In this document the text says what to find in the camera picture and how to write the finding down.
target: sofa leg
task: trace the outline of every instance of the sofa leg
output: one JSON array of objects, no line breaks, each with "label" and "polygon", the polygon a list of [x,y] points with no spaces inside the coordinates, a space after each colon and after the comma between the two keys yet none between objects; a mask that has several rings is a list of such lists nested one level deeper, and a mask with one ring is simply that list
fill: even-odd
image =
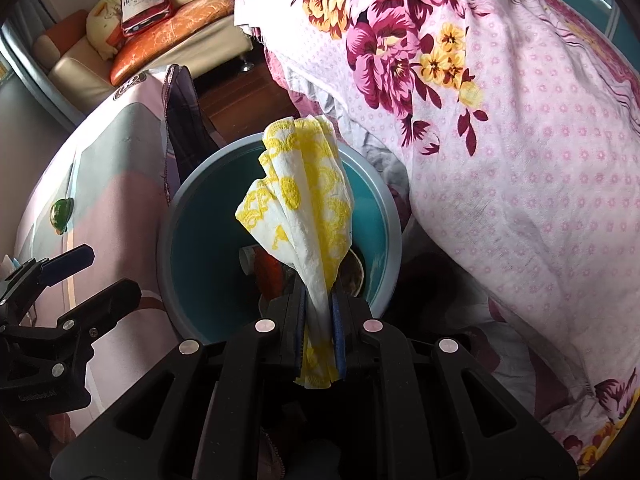
[{"label": "sofa leg", "polygon": [[242,66],[240,72],[249,72],[255,65],[247,59],[246,54],[240,54],[239,58],[242,60]]}]

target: gray curtain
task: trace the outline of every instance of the gray curtain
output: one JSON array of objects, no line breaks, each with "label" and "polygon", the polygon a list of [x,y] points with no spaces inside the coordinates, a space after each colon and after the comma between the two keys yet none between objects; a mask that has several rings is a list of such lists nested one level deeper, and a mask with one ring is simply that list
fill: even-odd
[{"label": "gray curtain", "polygon": [[54,21],[40,0],[18,0],[0,29],[0,53],[35,99],[70,133],[86,116],[47,78],[31,56],[31,45]]}]

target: yellow and white cloth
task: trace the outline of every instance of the yellow and white cloth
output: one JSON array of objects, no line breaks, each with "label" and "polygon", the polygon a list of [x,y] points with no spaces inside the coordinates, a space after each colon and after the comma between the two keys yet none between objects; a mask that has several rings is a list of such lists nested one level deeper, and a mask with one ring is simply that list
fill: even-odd
[{"label": "yellow and white cloth", "polygon": [[251,184],[236,218],[264,249],[296,269],[308,290],[302,374],[307,388],[338,379],[328,291],[351,246],[353,193],[324,116],[276,121],[258,160],[265,178]]}]

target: orange sofa cushion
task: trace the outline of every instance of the orange sofa cushion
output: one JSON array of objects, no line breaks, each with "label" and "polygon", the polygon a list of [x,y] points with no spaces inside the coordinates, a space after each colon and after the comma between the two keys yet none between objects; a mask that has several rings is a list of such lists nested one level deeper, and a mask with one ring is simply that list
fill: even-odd
[{"label": "orange sofa cushion", "polygon": [[111,84],[120,86],[154,58],[164,54],[194,32],[234,12],[234,0],[193,0],[164,22],[125,44],[113,60]]}]

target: red bag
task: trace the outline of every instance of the red bag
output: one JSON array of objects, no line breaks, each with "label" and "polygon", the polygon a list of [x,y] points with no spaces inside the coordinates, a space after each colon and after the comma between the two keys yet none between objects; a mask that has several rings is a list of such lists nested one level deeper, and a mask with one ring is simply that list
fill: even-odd
[{"label": "red bag", "polygon": [[130,37],[147,30],[174,13],[170,0],[121,0],[122,33]]}]

